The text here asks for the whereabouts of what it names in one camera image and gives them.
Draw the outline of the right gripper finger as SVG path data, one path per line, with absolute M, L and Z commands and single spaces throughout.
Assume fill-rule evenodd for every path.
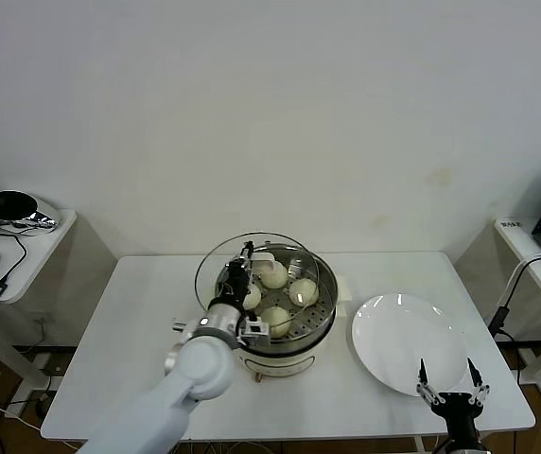
M 471 358 L 467 359 L 467 364 L 474 386 L 473 392 L 471 393 L 468 402 L 470 405 L 482 406 L 484 404 L 485 398 L 490 392 L 490 385 L 483 382 L 480 371 L 474 365 Z
M 443 403 L 443 398 L 428 383 L 428 374 L 424 360 L 420 359 L 420 368 L 418 372 L 418 382 L 416 391 L 427 403 L 428 406 L 439 406 Z

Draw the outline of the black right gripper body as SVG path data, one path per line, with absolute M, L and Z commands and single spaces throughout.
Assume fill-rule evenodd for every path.
M 475 419 L 481 414 L 481 404 L 470 393 L 439 393 L 433 412 L 445 420 L 447 434 L 456 443 L 478 441 Z

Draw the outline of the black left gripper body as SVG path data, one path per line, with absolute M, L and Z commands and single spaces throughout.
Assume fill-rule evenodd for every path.
M 250 281 L 251 276 L 242 265 L 229 263 L 220 280 L 220 300 L 229 306 L 242 307 Z

